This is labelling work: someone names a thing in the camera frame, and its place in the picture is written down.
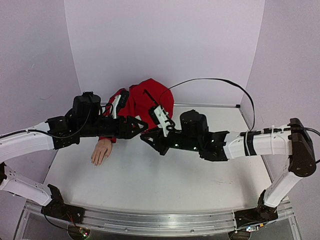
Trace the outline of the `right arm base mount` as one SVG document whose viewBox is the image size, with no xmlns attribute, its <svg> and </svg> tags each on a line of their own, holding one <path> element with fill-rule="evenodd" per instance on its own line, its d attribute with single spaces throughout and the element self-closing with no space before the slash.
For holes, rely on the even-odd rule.
<svg viewBox="0 0 320 240">
<path fill-rule="evenodd" d="M 244 229 L 249 226 L 266 224 L 278 219 L 277 208 L 265 205 L 265 193 L 266 190 L 261 193 L 256 207 L 237 210 L 234 213 L 237 230 Z"/>
</svg>

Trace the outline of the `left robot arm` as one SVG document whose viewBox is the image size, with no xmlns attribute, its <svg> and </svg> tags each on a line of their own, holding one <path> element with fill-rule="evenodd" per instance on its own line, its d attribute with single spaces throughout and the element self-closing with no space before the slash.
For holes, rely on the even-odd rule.
<svg viewBox="0 0 320 240">
<path fill-rule="evenodd" d="M 129 92 L 125 91 L 115 99 L 113 113 L 104 116 L 101 98 L 93 92 L 84 92 L 73 99 L 72 108 L 64 116 L 47 119 L 28 129 L 22 129 L 0 136 L 0 189 L 47 206 L 56 218 L 64 218 L 68 208 L 60 190 L 43 185 L 15 173 L 6 161 L 44 150 L 59 150 L 78 145 L 81 138 L 115 137 L 132 139 L 148 128 L 148 124 L 132 116 L 118 116 L 117 111 L 125 106 Z"/>
</svg>

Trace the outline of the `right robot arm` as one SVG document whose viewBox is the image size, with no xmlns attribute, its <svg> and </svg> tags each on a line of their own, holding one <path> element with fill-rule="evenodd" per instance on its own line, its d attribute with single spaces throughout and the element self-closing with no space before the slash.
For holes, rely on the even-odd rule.
<svg viewBox="0 0 320 240">
<path fill-rule="evenodd" d="M 224 162 L 241 157 L 284 155 L 288 157 L 281 175 L 262 193 L 261 205 L 276 208 L 289 191 L 317 169 L 313 141 L 297 118 L 280 127 L 254 131 L 210 132 L 207 117 L 195 110 L 179 117 L 181 129 L 161 110 L 152 114 L 158 127 L 140 136 L 141 140 L 164 156 L 170 148 L 198 152 L 210 162 Z"/>
</svg>

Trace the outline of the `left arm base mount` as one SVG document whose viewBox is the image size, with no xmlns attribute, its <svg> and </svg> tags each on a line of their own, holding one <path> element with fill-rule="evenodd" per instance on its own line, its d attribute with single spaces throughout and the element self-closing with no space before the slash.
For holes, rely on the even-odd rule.
<svg viewBox="0 0 320 240">
<path fill-rule="evenodd" d="M 41 208 L 41 214 L 58 220 L 81 224 L 84 219 L 85 209 L 66 204 L 60 190 L 56 186 L 48 184 L 47 187 L 50 190 L 50 202 Z"/>
</svg>

